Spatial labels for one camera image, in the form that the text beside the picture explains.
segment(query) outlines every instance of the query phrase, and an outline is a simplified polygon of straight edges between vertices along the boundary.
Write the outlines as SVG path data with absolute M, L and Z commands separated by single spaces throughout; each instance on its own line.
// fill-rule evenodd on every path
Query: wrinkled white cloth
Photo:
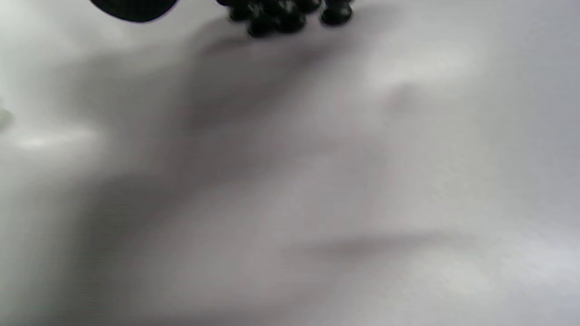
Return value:
M 578 324 L 574 1 L 53 2 L 0 2 L 1 325 Z

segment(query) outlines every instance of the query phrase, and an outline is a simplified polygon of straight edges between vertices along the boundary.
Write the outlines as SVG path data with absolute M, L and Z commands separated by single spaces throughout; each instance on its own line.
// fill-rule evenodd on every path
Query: black bead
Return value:
M 249 2 L 235 3 L 230 7 L 230 19 L 236 23 L 250 19 L 254 15 L 254 8 Z
M 340 26 L 346 24 L 353 16 L 353 10 L 346 2 L 328 4 L 320 20 L 326 26 Z
M 234 3 L 233 0 L 217 0 L 217 2 L 222 6 L 231 6 Z
M 248 25 L 248 34 L 251 37 L 262 38 L 274 32 L 274 21 L 265 15 L 252 19 Z
M 313 13 L 322 5 L 322 0 L 294 0 L 298 9 L 304 13 Z
M 276 30 L 282 34 L 292 34 L 306 26 L 306 15 L 301 12 L 292 12 L 278 17 Z
M 268 16 L 280 16 L 288 11 L 286 0 L 260 0 L 262 11 Z

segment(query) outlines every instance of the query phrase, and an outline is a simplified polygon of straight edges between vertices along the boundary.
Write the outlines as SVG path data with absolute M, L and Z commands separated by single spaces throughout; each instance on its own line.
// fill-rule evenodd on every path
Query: cluster of black beads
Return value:
M 217 0 L 229 7 L 230 20 L 247 21 L 248 34 L 266 37 L 274 32 L 292 34 L 306 25 L 306 15 L 322 7 L 323 0 Z M 346 24 L 353 15 L 351 0 L 324 0 L 320 21 L 326 26 Z

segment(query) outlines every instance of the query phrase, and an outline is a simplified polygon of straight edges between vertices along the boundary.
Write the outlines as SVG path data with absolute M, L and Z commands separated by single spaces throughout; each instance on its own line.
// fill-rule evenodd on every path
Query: white backdrop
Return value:
M 0 1 L 0 325 L 578 325 L 580 5 L 254 41 Z

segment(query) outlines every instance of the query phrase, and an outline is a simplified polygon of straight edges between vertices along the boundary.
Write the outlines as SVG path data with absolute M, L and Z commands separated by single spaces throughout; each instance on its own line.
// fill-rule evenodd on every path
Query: black blob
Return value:
M 263 38 L 274 32 L 274 22 L 271 18 L 260 15 L 252 19 L 248 25 L 248 34 L 251 37 Z
M 274 17 L 286 14 L 291 10 L 289 6 L 292 6 L 291 3 L 285 0 L 261 0 L 260 4 L 266 15 Z
M 116 18 L 146 23 L 168 12 L 177 0 L 90 0 L 97 8 Z
M 301 12 L 288 13 L 277 19 L 276 31 L 282 34 L 299 32 L 306 26 L 306 15 Z
M 234 3 L 233 0 L 217 0 L 217 2 L 222 6 L 231 6 Z
M 353 16 L 353 10 L 347 2 L 328 3 L 328 7 L 320 16 L 326 26 L 340 26 L 346 24 Z
M 236 23 L 250 19 L 254 15 L 254 8 L 249 2 L 233 3 L 230 7 L 230 19 Z
M 304 14 L 310 14 L 322 6 L 322 0 L 295 0 L 296 6 Z

